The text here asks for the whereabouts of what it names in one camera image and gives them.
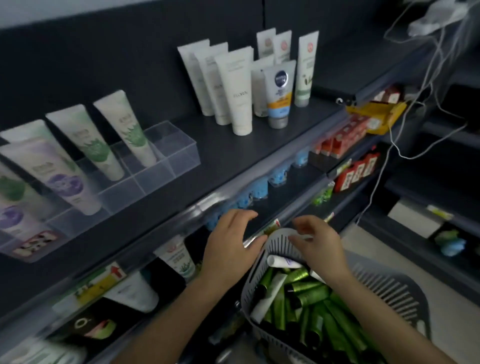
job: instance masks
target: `floor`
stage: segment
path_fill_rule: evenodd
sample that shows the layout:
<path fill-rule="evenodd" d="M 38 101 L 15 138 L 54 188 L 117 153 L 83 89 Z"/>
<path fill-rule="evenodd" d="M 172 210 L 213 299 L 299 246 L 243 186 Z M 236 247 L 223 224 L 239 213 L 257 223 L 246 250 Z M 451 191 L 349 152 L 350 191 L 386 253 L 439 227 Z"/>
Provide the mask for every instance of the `floor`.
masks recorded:
<path fill-rule="evenodd" d="M 342 236 L 345 249 L 407 274 L 423 289 L 430 306 L 435 345 L 458 364 L 479 362 L 480 307 L 362 228 L 352 225 Z"/>

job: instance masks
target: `acrylic display organizer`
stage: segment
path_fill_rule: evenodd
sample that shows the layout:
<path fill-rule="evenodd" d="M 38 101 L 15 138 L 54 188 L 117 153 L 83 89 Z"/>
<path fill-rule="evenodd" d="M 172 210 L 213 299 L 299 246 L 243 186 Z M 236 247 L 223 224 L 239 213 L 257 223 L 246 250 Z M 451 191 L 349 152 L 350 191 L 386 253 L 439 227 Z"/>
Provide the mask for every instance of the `acrylic display organizer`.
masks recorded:
<path fill-rule="evenodd" d="M 124 177 L 119 181 L 110 181 L 87 158 L 77 161 L 102 208 L 87 216 L 47 187 L 34 186 L 39 187 L 36 190 L 54 207 L 43 221 L 47 233 L 37 235 L 35 240 L 26 243 L 0 231 L 0 253 L 25 262 L 35 262 L 200 164 L 196 142 L 169 121 L 144 130 L 144 134 L 156 155 L 155 165 L 144 167 L 123 141 L 110 146 L 125 170 Z"/>

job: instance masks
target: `white device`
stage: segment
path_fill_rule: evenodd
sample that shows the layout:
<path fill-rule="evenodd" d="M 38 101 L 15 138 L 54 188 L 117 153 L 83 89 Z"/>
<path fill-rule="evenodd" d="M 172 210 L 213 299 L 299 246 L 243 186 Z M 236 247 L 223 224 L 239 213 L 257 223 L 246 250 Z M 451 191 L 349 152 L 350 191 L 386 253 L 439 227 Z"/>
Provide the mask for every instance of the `white device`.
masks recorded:
<path fill-rule="evenodd" d="M 468 4 L 456 0 L 438 0 L 427 10 L 423 18 L 408 25 L 409 36 L 426 36 L 451 23 L 458 22 L 468 14 Z"/>

